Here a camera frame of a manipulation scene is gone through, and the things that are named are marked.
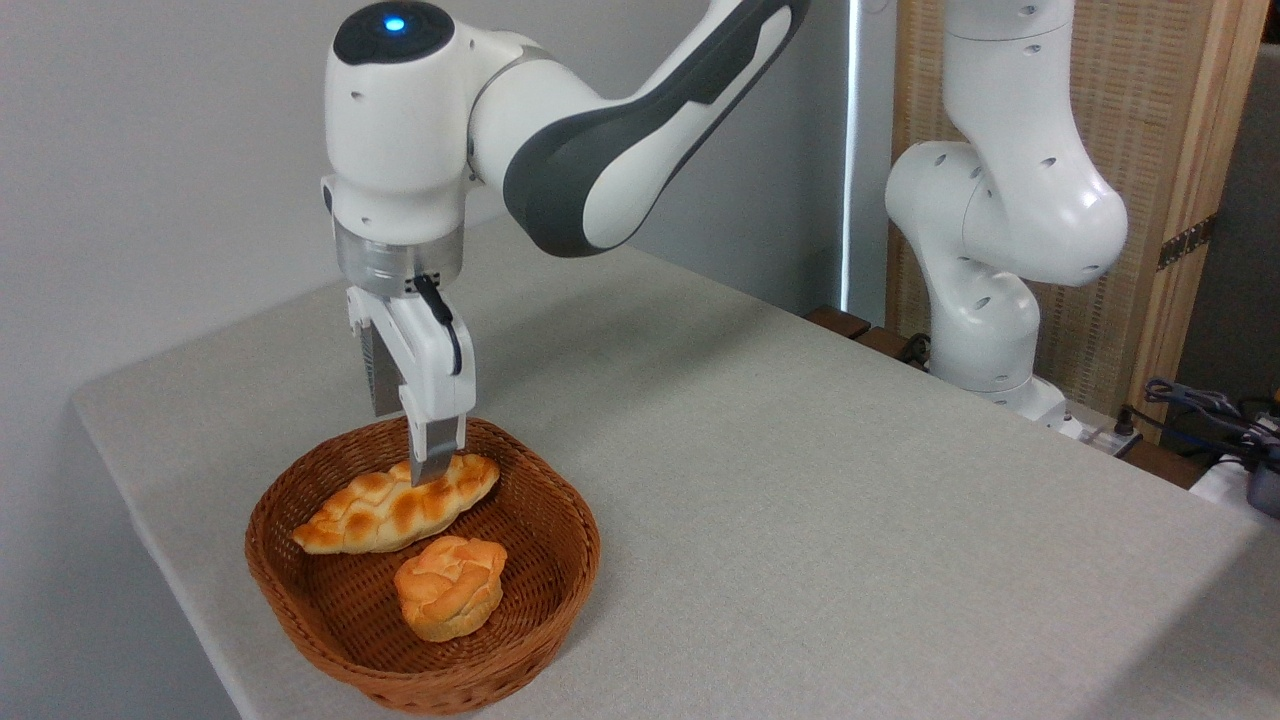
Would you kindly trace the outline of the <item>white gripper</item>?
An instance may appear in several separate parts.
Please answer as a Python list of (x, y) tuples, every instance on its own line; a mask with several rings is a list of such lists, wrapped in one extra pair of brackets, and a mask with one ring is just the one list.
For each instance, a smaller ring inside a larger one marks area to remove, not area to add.
[(468, 331), (439, 293), (396, 299), (351, 286), (347, 309), (374, 415), (410, 414), (411, 486), (435, 480), (465, 446), (463, 414), (476, 402)]

